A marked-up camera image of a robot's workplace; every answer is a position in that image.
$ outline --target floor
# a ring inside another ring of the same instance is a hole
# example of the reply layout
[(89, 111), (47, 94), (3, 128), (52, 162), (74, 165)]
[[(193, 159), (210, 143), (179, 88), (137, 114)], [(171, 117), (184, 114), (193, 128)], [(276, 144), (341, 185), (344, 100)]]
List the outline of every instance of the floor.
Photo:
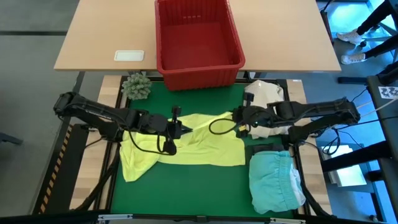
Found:
[[(332, 3), (328, 8), (332, 32), (349, 31), (360, 25), (370, 14), (369, 9), (377, 7), (380, 0), (371, 2)], [(0, 30), (67, 30), (77, 4), (78, 0), (2, 0)], [(379, 34), (384, 33), (379, 30), (372, 35)], [(53, 70), (62, 42), (63, 37), (0, 36), (0, 131), (24, 140), (21, 146), (0, 145), (0, 217), (29, 213), (39, 187), (39, 179), (60, 124), (52, 112), (52, 106), (59, 94), (72, 89), (77, 76), (76, 72)], [(338, 40), (334, 48), (338, 58), (343, 54), (366, 50)], [(340, 74), (268, 73), (266, 77), (303, 80), (308, 102), (330, 101), (344, 96), (352, 99), (364, 90), (364, 86), (339, 85), (336, 82), (338, 76), (375, 75), (391, 62), (392, 55), (386, 53), (363, 63), (342, 65)], [(96, 100), (104, 74), (111, 73), (87, 73), (81, 94)], [(365, 93), (355, 103), (361, 105), (370, 100)], [(373, 109), (372, 104), (366, 105), (360, 109), (360, 113)], [(362, 121), (372, 119), (376, 119), (376, 114)], [(378, 123), (357, 126), (347, 131), (365, 146), (384, 139)], [(333, 133), (325, 133), (319, 140), (328, 142), (333, 138)], [(342, 135), (342, 142), (354, 143), (347, 135)], [(378, 185), (381, 191), (385, 191), (383, 182)], [(366, 220), (374, 214), (369, 194), (345, 192), (332, 185), (328, 186), (328, 193), (333, 213), (341, 218)], [(388, 222), (394, 223), (391, 205), (389, 209), (387, 205), (384, 207), (390, 217)]]

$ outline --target white tag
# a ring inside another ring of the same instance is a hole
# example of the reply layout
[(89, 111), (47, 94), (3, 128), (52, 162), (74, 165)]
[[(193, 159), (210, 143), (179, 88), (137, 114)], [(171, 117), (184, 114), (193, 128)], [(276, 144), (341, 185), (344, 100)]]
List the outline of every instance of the white tag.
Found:
[(120, 62), (141, 62), (143, 59), (143, 50), (117, 50), (114, 54), (114, 60)]
[(393, 86), (379, 86), (380, 96), (383, 99), (398, 98), (398, 87)]

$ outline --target teal cloth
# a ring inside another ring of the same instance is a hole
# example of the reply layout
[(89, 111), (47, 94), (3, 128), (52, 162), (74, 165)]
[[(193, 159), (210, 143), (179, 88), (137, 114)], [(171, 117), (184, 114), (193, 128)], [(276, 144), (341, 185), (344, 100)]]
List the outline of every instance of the teal cloth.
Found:
[(290, 183), (292, 165), (288, 151), (263, 151), (252, 156), (249, 186), (257, 213), (283, 212), (300, 206)]

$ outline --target red crate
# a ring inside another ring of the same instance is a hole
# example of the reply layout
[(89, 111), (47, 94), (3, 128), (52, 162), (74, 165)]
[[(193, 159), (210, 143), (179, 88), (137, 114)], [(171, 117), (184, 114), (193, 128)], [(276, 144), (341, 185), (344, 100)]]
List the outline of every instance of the red crate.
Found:
[(227, 0), (156, 0), (157, 69), (169, 90), (232, 85), (245, 59)]

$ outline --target white sneaker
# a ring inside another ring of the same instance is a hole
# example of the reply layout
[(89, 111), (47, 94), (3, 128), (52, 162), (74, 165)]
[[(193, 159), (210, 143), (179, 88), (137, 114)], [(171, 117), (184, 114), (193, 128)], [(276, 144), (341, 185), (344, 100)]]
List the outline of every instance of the white sneaker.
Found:
[(337, 38), (342, 41), (350, 42), (352, 44), (360, 44), (362, 42), (362, 35), (356, 32), (356, 29), (348, 33), (337, 33)]
[(358, 63), (358, 62), (364, 62), (364, 61), (366, 61), (364, 53), (341, 56), (341, 62), (345, 65), (349, 65), (352, 63)]

